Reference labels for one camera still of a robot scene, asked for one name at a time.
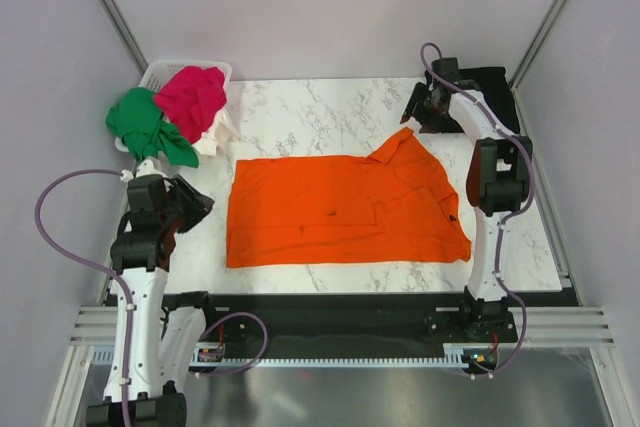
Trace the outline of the orange t shirt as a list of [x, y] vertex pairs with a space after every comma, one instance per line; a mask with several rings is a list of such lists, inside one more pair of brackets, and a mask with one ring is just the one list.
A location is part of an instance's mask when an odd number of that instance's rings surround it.
[[231, 269], [468, 261], [441, 163], [403, 128], [366, 157], [240, 160], [227, 214]]

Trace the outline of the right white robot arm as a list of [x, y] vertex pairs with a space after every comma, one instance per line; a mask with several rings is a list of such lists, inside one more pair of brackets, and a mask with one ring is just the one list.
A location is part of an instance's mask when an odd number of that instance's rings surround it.
[[472, 144], [466, 197], [476, 237], [466, 291], [476, 302], [499, 302], [508, 296], [500, 266], [507, 222], [533, 203], [532, 142], [496, 117], [478, 84], [461, 76], [455, 57], [425, 66], [425, 80], [414, 86], [401, 116], [403, 123], [411, 119], [422, 133], [454, 133], [458, 126]]

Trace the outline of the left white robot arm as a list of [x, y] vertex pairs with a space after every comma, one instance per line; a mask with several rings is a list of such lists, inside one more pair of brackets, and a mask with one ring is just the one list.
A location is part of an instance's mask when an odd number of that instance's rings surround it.
[[153, 170], [127, 182], [128, 209], [110, 248], [116, 273], [114, 353], [100, 404], [86, 410], [89, 426], [183, 426], [183, 392], [198, 340], [219, 329], [204, 307], [207, 293], [165, 293], [175, 237], [212, 210], [211, 198], [181, 176]]

